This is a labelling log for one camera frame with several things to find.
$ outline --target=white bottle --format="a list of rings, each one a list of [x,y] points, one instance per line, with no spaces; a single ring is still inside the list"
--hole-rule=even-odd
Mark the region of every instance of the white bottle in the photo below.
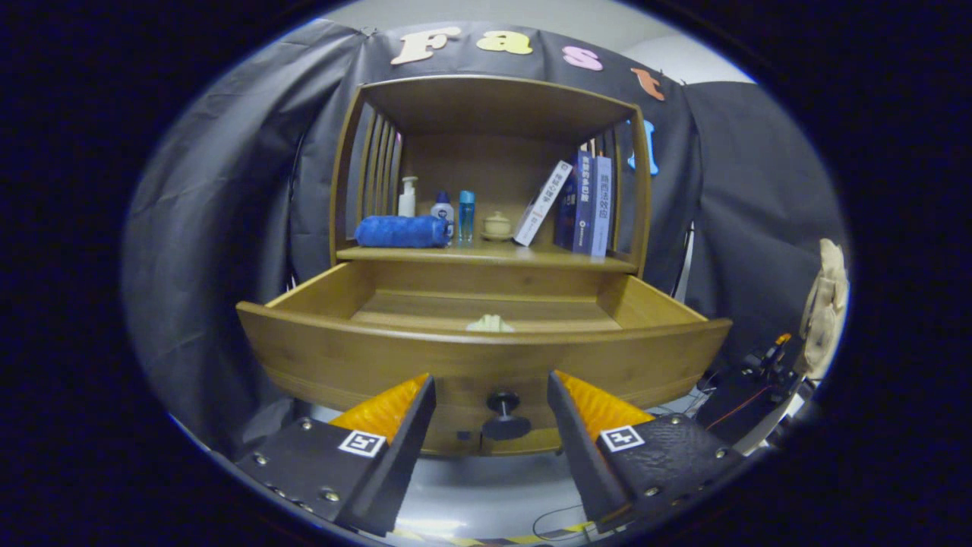
[[[415,216],[415,181],[418,179],[417,176],[402,177],[405,188],[399,196],[399,216]]]
[[[443,190],[438,193],[438,197],[435,198],[435,205],[432,206],[432,213],[430,214],[434,217],[444,218],[449,223],[446,234],[449,236],[449,243],[452,243],[452,231],[456,225],[456,210],[449,203],[449,194],[447,192]]]

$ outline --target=book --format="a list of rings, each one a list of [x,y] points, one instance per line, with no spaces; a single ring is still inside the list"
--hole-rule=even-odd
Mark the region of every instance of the book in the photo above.
[[[577,213],[577,183],[573,173],[564,182],[560,191],[557,208],[557,225],[554,227],[553,243],[567,250],[573,250],[573,218]]]
[[[573,218],[573,245],[575,253],[591,254],[592,221],[594,220],[594,203],[591,186],[594,181],[594,157],[584,150],[577,151],[577,168],[575,181],[577,185],[577,209]]]
[[[553,168],[546,183],[540,188],[539,194],[530,201],[526,210],[523,211],[523,216],[520,217],[520,222],[516,224],[514,241],[521,245],[529,245],[533,242],[534,236],[537,235],[537,230],[540,228],[540,223],[543,222],[553,202],[557,199],[557,195],[560,194],[564,182],[571,174],[571,169],[573,167],[564,161],[558,162]]]
[[[591,256],[603,257],[608,253],[608,236],[611,221],[611,179],[613,163],[610,158],[596,158],[597,191],[594,201],[594,230]]]

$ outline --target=blue towel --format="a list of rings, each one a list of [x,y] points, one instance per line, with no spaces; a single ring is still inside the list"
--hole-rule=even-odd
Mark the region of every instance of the blue towel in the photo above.
[[[363,247],[444,247],[449,242],[444,218],[432,215],[369,216],[355,230]]]

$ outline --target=open drawer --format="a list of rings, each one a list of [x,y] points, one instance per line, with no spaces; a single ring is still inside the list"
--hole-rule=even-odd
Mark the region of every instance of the open drawer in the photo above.
[[[556,449],[546,403],[552,369],[641,408],[680,397],[731,326],[625,273],[367,260],[237,310],[266,373],[305,401],[347,410],[431,373],[437,408],[423,451],[449,455]],[[485,313],[516,332],[465,330]],[[496,390],[520,396],[514,414],[532,422],[527,436],[481,438]]]

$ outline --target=screw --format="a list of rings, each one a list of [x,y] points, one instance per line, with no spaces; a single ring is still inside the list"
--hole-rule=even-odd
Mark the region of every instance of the screw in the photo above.
[[[326,499],[327,501],[340,501],[341,500],[341,496],[338,495],[337,492],[335,492],[335,491],[333,491],[331,489],[323,489],[323,490],[321,490],[321,497],[324,498],[324,499]]]

